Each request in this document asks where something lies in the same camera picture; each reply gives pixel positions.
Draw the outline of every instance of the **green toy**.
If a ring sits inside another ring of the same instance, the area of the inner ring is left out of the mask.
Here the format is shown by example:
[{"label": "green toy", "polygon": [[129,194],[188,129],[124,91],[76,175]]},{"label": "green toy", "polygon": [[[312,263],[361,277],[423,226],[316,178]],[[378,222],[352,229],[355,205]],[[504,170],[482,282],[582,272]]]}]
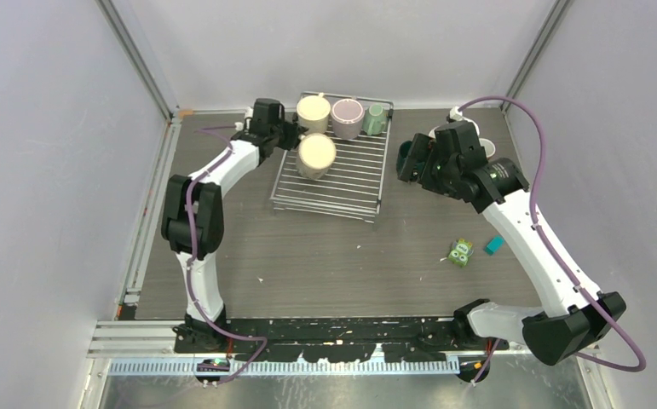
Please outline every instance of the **green toy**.
[{"label": "green toy", "polygon": [[466,267],[466,264],[469,263],[469,257],[474,254],[471,249],[473,246],[470,241],[458,239],[451,245],[451,251],[449,251],[447,258],[459,267]]}]

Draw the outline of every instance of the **cream mug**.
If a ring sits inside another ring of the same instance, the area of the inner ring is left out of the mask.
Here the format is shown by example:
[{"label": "cream mug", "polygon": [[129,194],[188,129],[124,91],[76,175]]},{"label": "cream mug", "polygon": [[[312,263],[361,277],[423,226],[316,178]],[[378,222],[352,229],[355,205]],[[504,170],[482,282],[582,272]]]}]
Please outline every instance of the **cream mug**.
[{"label": "cream mug", "polygon": [[328,116],[331,114],[331,103],[318,95],[309,95],[302,98],[296,106],[298,124],[308,128],[308,134],[325,134],[328,130]]},{"label": "cream mug", "polygon": [[303,137],[298,145],[296,170],[308,179],[320,179],[336,160],[336,144],[323,134],[314,133]]},{"label": "cream mug", "polygon": [[496,154],[496,145],[493,142],[489,141],[486,138],[479,138],[479,143],[487,153],[487,159],[490,159],[493,155]]}]

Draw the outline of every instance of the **green mug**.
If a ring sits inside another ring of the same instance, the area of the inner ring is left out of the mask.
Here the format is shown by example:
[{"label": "green mug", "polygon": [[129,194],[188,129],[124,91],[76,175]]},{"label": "green mug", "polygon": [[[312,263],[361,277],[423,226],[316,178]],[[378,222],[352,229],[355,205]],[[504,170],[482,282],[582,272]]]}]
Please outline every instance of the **green mug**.
[{"label": "green mug", "polygon": [[373,104],[363,118],[363,131],[366,132],[366,135],[379,135],[388,122],[387,110],[378,104]]}]

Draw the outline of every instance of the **white wall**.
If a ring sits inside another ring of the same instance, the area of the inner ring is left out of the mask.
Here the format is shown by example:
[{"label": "white wall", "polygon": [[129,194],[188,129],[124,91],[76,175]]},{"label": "white wall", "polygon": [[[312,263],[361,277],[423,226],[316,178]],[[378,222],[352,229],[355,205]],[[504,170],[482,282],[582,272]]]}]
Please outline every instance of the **white wall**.
[{"label": "white wall", "polygon": [[77,404],[163,132],[95,2],[0,2],[0,408]]},{"label": "white wall", "polygon": [[[657,2],[574,2],[519,98],[549,136],[539,205],[574,258],[627,301],[620,320],[648,368],[608,371],[619,407],[657,407]],[[527,173],[535,131],[510,123]],[[619,337],[611,360],[635,362]]]},{"label": "white wall", "polygon": [[304,90],[446,107],[505,93],[552,1],[120,0],[182,108]]}]

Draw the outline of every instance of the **wire rack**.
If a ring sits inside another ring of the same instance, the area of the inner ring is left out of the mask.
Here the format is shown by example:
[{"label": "wire rack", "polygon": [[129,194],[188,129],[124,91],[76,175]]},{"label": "wire rack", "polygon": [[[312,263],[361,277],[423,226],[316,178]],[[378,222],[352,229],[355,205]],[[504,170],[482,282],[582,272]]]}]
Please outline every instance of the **wire rack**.
[{"label": "wire rack", "polygon": [[[317,94],[303,92],[301,98]],[[357,138],[346,141],[333,134],[329,120],[326,135],[336,144],[336,160],[333,165],[319,180],[307,179],[300,176],[296,169],[297,152],[286,151],[270,196],[273,208],[375,223],[381,211],[381,192],[394,104],[391,101],[350,95],[324,94],[324,97],[331,105],[342,98],[355,98],[366,111],[370,105],[380,104],[388,112],[386,130],[374,136],[361,131]]]}]

